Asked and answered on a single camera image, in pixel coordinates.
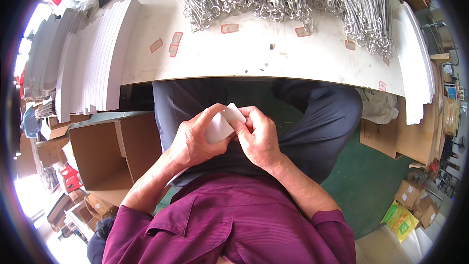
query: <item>white workbench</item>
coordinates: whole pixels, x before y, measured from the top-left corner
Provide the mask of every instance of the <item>white workbench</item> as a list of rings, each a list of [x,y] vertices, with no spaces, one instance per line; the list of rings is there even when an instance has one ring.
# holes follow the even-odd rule
[[[102,15],[112,0],[93,18]],[[215,22],[209,29],[191,33],[190,20],[175,0],[138,0],[140,9],[128,46],[122,85],[164,79],[215,76],[285,77],[343,83],[404,96],[396,53],[389,66],[366,47],[345,47],[343,22],[331,15],[313,15],[314,32],[298,37],[300,22],[274,23],[251,11]],[[235,33],[221,33],[223,24],[239,24]],[[176,57],[168,48],[175,32],[183,32]],[[151,53],[159,38],[163,46]]]

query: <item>white plastic bag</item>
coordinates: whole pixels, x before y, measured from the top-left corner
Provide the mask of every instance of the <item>white plastic bag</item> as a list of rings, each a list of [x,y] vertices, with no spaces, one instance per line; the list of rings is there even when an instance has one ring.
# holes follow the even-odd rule
[[[379,125],[385,125],[397,118],[396,95],[372,89],[355,88],[362,98],[362,118]]]

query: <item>green floor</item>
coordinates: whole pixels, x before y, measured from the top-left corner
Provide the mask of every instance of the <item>green floor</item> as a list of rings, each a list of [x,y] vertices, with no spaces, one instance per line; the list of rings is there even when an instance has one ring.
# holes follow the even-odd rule
[[[224,81],[229,102],[238,107],[255,105],[270,116],[277,125],[278,135],[293,127],[301,112],[275,99],[268,81]],[[322,187],[341,207],[345,220],[358,239],[380,226],[380,221],[393,201],[401,180],[410,172],[410,158],[394,160],[383,153],[360,144],[358,127],[339,156],[336,166]],[[175,191],[171,190],[157,210],[169,204]]]

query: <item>red plastic stool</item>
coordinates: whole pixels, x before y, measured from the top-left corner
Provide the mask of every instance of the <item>red plastic stool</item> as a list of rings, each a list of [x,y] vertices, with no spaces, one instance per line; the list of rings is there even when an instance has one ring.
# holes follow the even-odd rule
[[[71,167],[68,163],[65,164],[65,169],[60,172],[65,180],[65,188],[67,189],[67,193],[78,189],[79,187],[83,187],[78,180],[78,171],[76,171],[73,167]]]

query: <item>hand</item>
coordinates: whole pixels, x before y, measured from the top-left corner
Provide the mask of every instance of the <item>hand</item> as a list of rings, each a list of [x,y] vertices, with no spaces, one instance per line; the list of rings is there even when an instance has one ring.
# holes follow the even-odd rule
[[[255,106],[242,107],[239,111],[246,117],[246,124],[231,120],[230,125],[236,132],[244,154],[256,166],[270,170],[283,158],[275,123]]]
[[[215,114],[225,109],[225,105],[217,103],[193,119],[181,122],[176,137],[167,150],[170,159],[177,166],[176,173],[226,152],[231,137],[216,144],[208,144],[203,135]]]

